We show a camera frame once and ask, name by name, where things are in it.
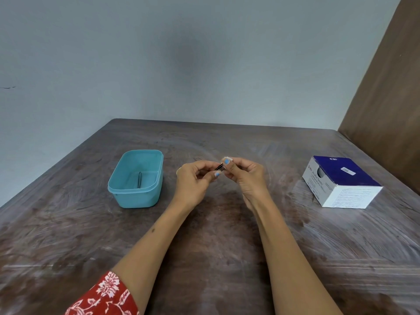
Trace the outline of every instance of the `brown wooden panel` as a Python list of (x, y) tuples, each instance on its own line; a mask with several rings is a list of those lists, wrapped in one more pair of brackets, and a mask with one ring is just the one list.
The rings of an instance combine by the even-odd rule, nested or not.
[(420, 0), (401, 0), (339, 132), (420, 193)]
[[(107, 190), (132, 149), (164, 154), (151, 208), (121, 209)], [(314, 154), (352, 158), (384, 189), (365, 210), (322, 208), (302, 179)], [(63, 314), (158, 219), (179, 166), (223, 156), (264, 164), (273, 200), (345, 315), (420, 310), (420, 196), (338, 132), (115, 119), (0, 209), (0, 314)], [(179, 229), (147, 313), (274, 313), (258, 226), (228, 178)]]

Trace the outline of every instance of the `red floral sleeve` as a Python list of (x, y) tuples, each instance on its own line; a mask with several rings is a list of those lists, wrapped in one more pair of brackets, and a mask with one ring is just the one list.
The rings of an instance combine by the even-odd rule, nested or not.
[(96, 285), (66, 311), (66, 315), (99, 314), (139, 314), (129, 290), (111, 271), (103, 275)]

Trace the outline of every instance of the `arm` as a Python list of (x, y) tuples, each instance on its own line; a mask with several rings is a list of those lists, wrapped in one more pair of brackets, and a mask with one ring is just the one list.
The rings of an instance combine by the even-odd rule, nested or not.
[(140, 314), (146, 309), (160, 264), (173, 237), (188, 214), (203, 200), (210, 182), (220, 174), (213, 171), (218, 165), (200, 160), (178, 169), (176, 191), (170, 205), (113, 268), (133, 296)]
[(276, 314), (342, 314), (271, 199), (262, 165), (242, 158), (226, 157), (222, 161), (228, 171), (226, 176), (239, 184), (245, 203), (257, 220)]

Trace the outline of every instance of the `blue box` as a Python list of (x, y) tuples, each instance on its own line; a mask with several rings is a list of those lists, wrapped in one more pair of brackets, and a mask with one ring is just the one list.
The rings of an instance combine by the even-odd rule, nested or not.
[(350, 158), (313, 156), (302, 177), (323, 207), (365, 209), (382, 189)]
[(147, 208), (159, 200), (162, 181), (163, 154), (159, 150), (131, 150), (114, 169), (108, 191), (123, 208)]

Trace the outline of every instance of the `light blue wall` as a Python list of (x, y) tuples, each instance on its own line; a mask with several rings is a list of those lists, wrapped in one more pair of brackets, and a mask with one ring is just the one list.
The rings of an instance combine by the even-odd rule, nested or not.
[(116, 117), (337, 129), (400, 0), (1, 0), (0, 205)]

